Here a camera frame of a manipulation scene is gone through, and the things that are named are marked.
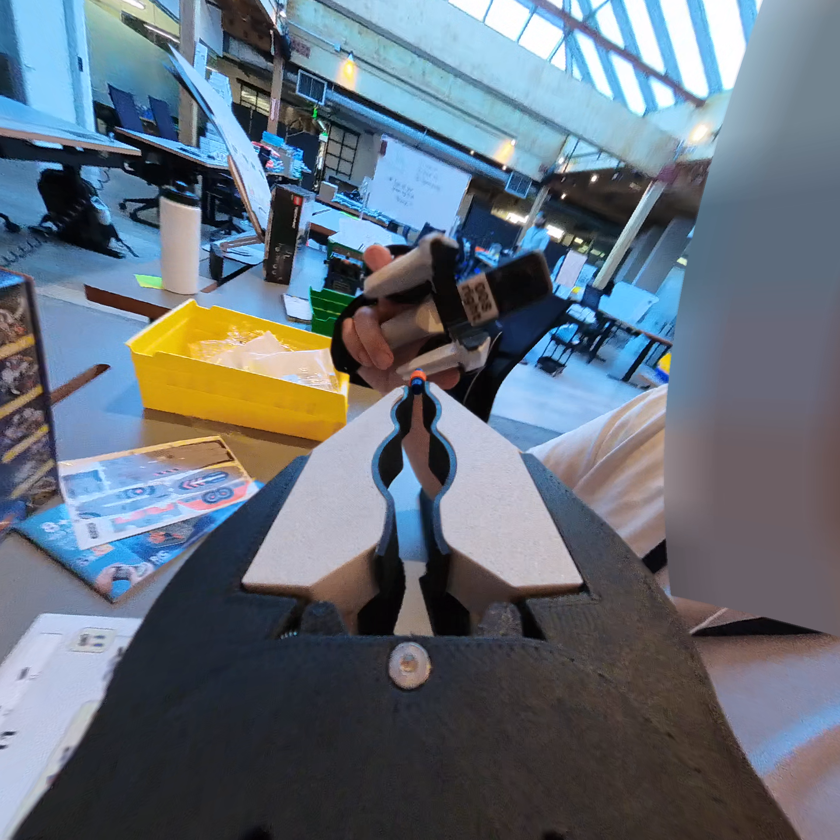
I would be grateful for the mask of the dark background desk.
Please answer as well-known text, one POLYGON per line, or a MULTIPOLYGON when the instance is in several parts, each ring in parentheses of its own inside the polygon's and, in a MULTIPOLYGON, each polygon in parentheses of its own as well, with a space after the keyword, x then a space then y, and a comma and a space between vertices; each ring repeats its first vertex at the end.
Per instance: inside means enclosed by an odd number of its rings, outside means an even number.
POLYGON ((139 158, 142 153, 132 145, 110 139, 96 131, 84 129, 74 122, 39 111, 20 101, 1 97, 2 140, 20 141, 29 145, 44 145, 119 158, 139 158))

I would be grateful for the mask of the toy sticker sheet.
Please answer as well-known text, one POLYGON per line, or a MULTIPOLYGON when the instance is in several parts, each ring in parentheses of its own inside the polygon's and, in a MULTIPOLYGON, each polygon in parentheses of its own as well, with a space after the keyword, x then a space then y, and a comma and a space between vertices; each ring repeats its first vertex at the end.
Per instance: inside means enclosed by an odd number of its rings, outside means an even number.
POLYGON ((219 436, 58 463, 79 548, 231 508, 259 489, 219 436))

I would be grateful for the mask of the person's right forearm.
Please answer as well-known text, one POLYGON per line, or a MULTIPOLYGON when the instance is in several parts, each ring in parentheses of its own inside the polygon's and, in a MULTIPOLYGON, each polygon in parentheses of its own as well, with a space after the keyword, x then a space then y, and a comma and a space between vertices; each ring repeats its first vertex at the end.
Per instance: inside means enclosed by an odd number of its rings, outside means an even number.
POLYGON ((402 449, 423 493, 434 499, 443 485, 430 466, 430 438, 422 423, 414 424, 403 438, 402 449))

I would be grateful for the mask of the whiteboard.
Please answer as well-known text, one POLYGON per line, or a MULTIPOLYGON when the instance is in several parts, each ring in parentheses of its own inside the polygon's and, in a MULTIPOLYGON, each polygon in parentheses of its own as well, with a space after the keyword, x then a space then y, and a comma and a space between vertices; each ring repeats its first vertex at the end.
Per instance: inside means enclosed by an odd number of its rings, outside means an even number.
POLYGON ((469 173, 384 135, 365 203, 412 229, 447 233, 470 181, 469 173))

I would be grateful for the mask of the black cardboard box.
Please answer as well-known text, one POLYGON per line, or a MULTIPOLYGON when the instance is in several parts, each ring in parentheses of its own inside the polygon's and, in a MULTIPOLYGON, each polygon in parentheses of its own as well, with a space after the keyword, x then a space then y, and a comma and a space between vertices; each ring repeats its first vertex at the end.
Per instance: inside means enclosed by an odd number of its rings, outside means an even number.
POLYGON ((291 283, 298 248, 308 239, 316 203, 315 194, 300 187, 289 184, 273 187, 264 257, 264 280, 269 284, 291 283))

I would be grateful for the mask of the white instruction booklet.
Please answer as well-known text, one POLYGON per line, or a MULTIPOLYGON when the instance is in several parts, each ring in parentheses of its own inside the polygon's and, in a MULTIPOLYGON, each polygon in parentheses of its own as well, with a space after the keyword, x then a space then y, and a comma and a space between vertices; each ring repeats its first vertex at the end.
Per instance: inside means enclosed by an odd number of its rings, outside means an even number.
POLYGON ((11 838, 84 738, 142 620, 45 613, 1 667, 1 838, 11 838))

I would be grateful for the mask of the white bottle with black lid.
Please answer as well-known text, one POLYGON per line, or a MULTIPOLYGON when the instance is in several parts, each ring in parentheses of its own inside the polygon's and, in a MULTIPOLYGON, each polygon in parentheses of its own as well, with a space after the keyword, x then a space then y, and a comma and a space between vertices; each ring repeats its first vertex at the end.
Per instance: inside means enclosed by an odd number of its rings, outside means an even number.
POLYGON ((166 291, 197 294, 202 210, 199 197, 183 182, 164 187, 159 200, 161 280, 166 291))

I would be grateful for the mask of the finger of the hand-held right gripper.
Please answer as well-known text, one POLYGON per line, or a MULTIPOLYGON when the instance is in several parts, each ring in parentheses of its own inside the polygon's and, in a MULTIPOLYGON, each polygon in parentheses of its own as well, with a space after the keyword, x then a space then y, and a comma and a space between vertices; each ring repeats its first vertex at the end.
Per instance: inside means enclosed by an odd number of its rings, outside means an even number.
POLYGON ((422 353, 395 372, 399 377, 413 377, 415 371, 423 371, 426 377, 455 369, 461 373, 472 373, 485 366, 490 346, 488 332, 472 332, 462 339, 422 353))

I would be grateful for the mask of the black backpack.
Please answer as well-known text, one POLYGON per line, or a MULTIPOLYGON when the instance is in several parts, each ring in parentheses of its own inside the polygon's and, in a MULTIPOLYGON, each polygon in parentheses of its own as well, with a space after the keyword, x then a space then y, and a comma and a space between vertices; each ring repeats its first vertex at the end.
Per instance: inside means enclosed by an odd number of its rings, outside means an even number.
POLYGON ((123 253, 112 246, 122 242, 110 211, 99 198, 93 184, 78 169, 44 169, 38 178, 38 194, 45 206, 37 230, 81 249, 121 259, 123 253))

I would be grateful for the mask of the distant work table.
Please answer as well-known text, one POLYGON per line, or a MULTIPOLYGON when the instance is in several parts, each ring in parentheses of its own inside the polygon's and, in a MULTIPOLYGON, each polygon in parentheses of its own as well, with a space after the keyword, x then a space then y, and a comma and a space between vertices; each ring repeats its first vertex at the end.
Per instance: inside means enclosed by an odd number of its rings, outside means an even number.
POLYGON ((635 324, 621 320, 611 314, 598 311, 595 314, 595 324, 598 331, 593 341, 587 342, 582 351, 584 361, 591 364, 598 358, 602 346, 617 332, 624 333, 631 340, 641 339, 644 344, 633 353, 632 362, 626 366, 621 375, 608 374, 608 376, 619 382, 631 384, 639 368, 655 350, 670 352, 673 349, 673 341, 654 332, 647 331, 635 324))

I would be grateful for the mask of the yellow plastic bin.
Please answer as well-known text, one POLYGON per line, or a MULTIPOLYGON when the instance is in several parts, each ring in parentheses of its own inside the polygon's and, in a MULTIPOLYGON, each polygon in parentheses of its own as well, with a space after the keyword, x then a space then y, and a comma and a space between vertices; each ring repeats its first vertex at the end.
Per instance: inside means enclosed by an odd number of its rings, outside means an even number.
POLYGON ((187 301, 137 333, 127 347, 143 406, 223 424, 323 441, 347 422, 350 378, 340 389, 279 381, 191 358, 187 345, 231 329, 264 330, 298 350, 328 350, 329 339, 278 322, 187 301))

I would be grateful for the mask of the wooden board stand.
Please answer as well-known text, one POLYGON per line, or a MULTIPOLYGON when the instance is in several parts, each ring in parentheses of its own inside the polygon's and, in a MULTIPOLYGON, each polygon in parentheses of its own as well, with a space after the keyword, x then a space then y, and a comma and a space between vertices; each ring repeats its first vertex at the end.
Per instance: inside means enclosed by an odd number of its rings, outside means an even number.
POLYGON ((217 239, 208 244, 211 256, 233 260, 245 266, 262 264, 266 257, 264 239, 255 233, 217 239))

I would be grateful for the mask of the stacked green plastic bins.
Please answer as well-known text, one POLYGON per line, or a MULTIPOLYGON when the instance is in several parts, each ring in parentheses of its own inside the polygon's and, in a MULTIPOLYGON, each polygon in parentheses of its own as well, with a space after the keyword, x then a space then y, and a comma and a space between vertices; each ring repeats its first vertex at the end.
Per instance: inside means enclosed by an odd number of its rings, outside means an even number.
POLYGON ((336 320, 353 300, 354 295, 341 291, 327 288, 317 290, 310 287, 311 331, 328 338, 332 337, 336 320))

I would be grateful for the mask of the person's right hand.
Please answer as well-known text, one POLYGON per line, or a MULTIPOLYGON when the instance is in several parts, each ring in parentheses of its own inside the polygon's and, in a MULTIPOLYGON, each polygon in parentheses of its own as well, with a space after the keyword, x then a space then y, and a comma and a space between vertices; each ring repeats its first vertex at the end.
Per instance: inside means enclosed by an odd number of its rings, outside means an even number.
POLYGON ((392 350, 382 334, 381 323, 394 319, 406 306, 379 299, 360 308, 341 324, 346 350, 359 364, 358 375, 367 385, 384 396, 403 384, 396 372, 404 364, 424 353, 425 339, 392 350))

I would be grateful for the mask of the blue toy booklet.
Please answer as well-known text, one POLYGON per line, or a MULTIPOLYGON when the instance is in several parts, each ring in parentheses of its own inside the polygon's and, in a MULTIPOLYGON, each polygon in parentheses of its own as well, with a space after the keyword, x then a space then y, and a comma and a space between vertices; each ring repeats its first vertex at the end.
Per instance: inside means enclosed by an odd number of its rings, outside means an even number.
POLYGON ((229 507, 89 549, 79 548, 64 504, 36 513, 13 530, 114 603, 203 540, 262 487, 253 480, 244 499, 229 507))

